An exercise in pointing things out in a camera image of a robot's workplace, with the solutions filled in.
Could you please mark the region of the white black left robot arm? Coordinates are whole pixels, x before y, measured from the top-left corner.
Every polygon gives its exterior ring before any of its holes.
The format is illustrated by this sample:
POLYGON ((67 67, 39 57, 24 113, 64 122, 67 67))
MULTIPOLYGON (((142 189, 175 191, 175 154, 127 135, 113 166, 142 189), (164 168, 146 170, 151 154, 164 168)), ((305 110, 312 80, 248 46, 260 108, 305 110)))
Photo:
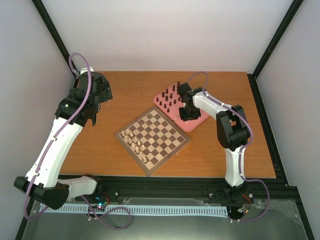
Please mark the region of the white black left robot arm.
POLYGON ((101 103, 112 99, 107 79, 98 72, 84 71, 79 85, 55 111, 50 135, 34 165, 25 176, 18 176, 14 186, 28 197, 57 210, 67 200, 87 195, 92 201, 103 198, 104 187, 99 177, 86 174, 78 178, 59 179, 65 158, 88 120, 96 124, 101 103))

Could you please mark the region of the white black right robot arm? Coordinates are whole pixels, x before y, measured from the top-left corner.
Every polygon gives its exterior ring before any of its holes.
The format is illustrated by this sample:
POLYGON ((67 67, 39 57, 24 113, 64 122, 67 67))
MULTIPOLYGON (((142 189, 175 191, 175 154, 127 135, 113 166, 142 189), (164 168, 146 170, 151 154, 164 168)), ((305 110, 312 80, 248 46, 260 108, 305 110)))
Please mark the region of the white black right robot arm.
POLYGON ((244 155, 248 139, 253 136, 244 109, 240 105, 231 106, 211 96, 201 87, 191 89, 188 83, 177 87, 183 102, 179 108, 180 119, 193 121, 201 116, 201 111, 216 121, 217 139, 225 150, 226 174, 223 188, 226 200, 232 201, 245 191, 244 155))

